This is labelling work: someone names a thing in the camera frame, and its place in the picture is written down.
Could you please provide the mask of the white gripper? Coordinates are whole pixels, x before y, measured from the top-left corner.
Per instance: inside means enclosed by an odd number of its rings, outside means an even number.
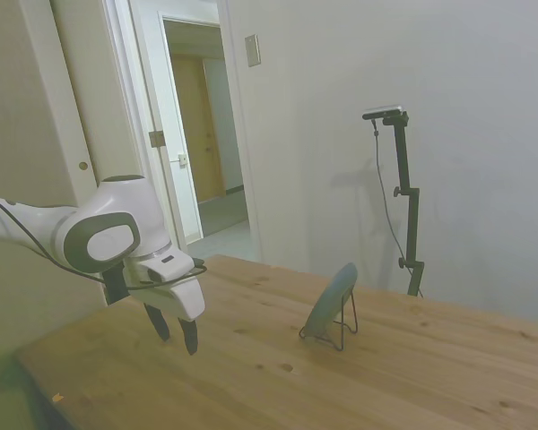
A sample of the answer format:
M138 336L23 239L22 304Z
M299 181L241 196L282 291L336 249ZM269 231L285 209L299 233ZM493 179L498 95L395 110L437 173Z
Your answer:
M144 302L144 309L162 341L170 339L169 326L161 311L178 318L187 353L198 350L198 328L195 319L205 310L203 292L193 259L180 250L166 250L151 258L127 258L128 292Z

